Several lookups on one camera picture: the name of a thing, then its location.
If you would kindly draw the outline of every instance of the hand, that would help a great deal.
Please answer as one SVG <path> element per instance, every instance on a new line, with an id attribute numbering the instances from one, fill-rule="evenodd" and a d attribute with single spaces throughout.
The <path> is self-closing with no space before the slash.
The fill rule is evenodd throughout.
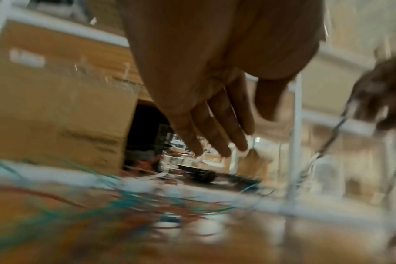
<path id="1" fill-rule="evenodd" d="M 257 76 L 255 104 L 273 120 L 288 82 L 317 52 L 322 0 L 120 0 L 127 37 L 156 106 L 190 150 L 194 126 L 231 152 L 213 113 L 239 150 L 255 129 L 244 71 Z"/>
<path id="2" fill-rule="evenodd" d="M 379 111 L 388 107 L 387 117 L 377 130 L 396 128 L 396 57 L 376 64 L 353 86 L 351 100 L 358 103 L 355 118 L 374 121 Z"/>

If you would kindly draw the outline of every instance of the blurry hand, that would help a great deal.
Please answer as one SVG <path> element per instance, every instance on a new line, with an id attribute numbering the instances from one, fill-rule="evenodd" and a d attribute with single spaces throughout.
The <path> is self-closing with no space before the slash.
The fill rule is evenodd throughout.
<path id="1" fill-rule="evenodd" d="M 322 0 L 120 0 L 131 51 L 156 106 L 197 155 L 194 126 L 222 155 L 255 124 L 245 72 L 259 77 L 255 104 L 273 120 L 288 82 L 317 52 Z"/>
<path id="2" fill-rule="evenodd" d="M 376 64 L 353 86 L 351 99 L 358 102 L 355 118 L 373 121 L 380 109 L 388 107 L 387 117 L 380 121 L 378 130 L 396 128 L 396 57 Z"/>

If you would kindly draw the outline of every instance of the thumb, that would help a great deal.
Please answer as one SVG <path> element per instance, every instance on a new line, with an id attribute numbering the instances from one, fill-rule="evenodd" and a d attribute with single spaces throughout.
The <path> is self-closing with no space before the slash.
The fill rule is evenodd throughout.
<path id="1" fill-rule="evenodd" d="M 280 80 L 259 79 L 256 86 L 255 106 L 259 114 L 268 121 L 275 121 L 276 108 L 283 91 L 295 75 Z"/>

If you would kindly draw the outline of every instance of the brown cardboard box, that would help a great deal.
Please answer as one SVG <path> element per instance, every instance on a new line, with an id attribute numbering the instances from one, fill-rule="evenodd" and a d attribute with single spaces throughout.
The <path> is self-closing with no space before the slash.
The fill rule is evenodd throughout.
<path id="1" fill-rule="evenodd" d="M 0 55 L 0 159 L 55 166 L 70 160 L 116 173 L 137 93 L 128 84 Z"/>

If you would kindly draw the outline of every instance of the brown box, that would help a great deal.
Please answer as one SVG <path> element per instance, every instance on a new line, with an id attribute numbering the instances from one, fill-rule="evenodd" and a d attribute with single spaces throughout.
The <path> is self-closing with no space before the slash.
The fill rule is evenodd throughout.
<path id="1" fill-rule="evenodd" d="M 0 55 L 0 159 L 117 173 L 138 89 Z"/>

